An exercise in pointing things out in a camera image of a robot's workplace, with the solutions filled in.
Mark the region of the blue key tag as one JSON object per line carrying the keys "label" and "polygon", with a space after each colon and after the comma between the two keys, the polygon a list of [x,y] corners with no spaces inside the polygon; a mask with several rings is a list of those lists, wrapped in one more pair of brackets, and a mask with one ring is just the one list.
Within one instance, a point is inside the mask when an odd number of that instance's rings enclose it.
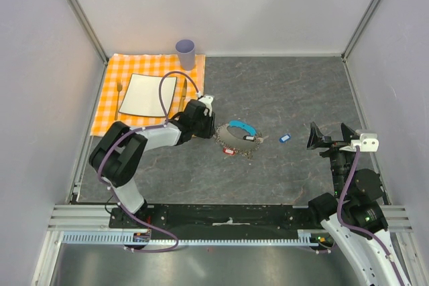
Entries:
{"label": "blue key tag", "polygon": [[282,137],[279,138],[279,142],[281,143],[285,143],[287,141],[289,141],[291,139],[291,135],[290,134],[285,134]]}

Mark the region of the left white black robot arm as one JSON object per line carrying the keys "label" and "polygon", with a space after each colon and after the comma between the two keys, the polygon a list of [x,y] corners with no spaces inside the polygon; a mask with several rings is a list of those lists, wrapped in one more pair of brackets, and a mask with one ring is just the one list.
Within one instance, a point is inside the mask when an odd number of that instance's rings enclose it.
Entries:
{"label": "left white black robot arm", "polygon": [[116,121],[93,149],[88,162],[126,209],[123,218],[131,227],[142,227],[147,220],[147,202],[134,180],[143,153],[178,146],[193,137],[210,139],[215,133],[213,100],[211,95],[190,100],[165,125],[132,129]]}

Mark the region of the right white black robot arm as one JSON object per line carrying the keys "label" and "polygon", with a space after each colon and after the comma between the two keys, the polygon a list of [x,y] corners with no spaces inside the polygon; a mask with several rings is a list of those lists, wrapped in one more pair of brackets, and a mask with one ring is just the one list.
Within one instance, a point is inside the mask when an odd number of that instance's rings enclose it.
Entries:
{"label": "right white black robot arm", "polygon": [[387,219],[378,203],[383,196],[380,175],[358,169],[362,153],[375,153],[378,136],[341,124],[342,140],[324,135],[316,123],[310,124],[309,150],[322,149],[320,156],[330,161],[333,194],[322,194],[308,203],[308,223],[323,228],[313,251],[329,254],[338,248],[352,266],[360,285],[410,285],[394,250]]}

